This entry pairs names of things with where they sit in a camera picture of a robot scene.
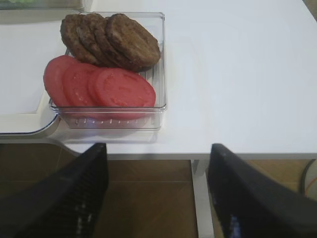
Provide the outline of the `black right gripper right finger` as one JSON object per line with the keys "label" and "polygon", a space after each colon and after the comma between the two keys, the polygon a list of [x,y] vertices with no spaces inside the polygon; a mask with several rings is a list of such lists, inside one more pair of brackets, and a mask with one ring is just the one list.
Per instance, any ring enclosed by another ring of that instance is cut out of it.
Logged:
{"label": "black right gripper right finger", "polygon": [[315,238],[317,203],[266,177],[222,144],[211,147],[208,186],[226,238]]}

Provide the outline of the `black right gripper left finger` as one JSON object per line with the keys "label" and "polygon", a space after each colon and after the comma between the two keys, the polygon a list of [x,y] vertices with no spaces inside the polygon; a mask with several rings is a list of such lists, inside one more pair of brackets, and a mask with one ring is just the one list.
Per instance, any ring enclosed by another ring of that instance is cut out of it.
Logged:
{"label": "black right gripper left finger", "polygon": [[1,199],[2,238],[91,238],[108,188],[106,145],[96,143],[64,168]]}

